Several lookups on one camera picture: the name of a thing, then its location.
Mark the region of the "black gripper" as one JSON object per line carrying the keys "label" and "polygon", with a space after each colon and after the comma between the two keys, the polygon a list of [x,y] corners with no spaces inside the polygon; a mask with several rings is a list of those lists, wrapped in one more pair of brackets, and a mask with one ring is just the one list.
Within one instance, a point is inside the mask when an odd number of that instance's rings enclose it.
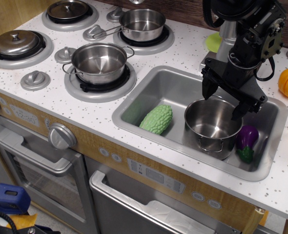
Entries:
{"label": "black gripper", "polygon": [[257,84],[257,72],[266,60],[256,60],[251,65],[241,63],[233,53],[227,62],[213,58],[205,59],[202,94],[209,99],[220,87],[239,101],[232,113],[232,120],[244,117],[248,112],[259,112],[268,98]]}

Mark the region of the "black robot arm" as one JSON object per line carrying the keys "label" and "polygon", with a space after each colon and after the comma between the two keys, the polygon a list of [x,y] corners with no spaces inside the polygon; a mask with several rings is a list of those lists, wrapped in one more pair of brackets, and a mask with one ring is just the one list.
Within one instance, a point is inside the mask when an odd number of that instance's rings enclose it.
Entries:
{"label": "black robot arm", "polygon": [[268,81],[274,74],[261,78],[261,65],[281,52],[286,12],[277,0],[205,0],[203,16],[206,24],[217,28],[224,22],[236,22],[236,40],[227,61],[205,59],[202,69],[202,93],[209,99],[219,87],[239,101],[232,119],[248,112],[259,112],[267,96],[257,81]]}

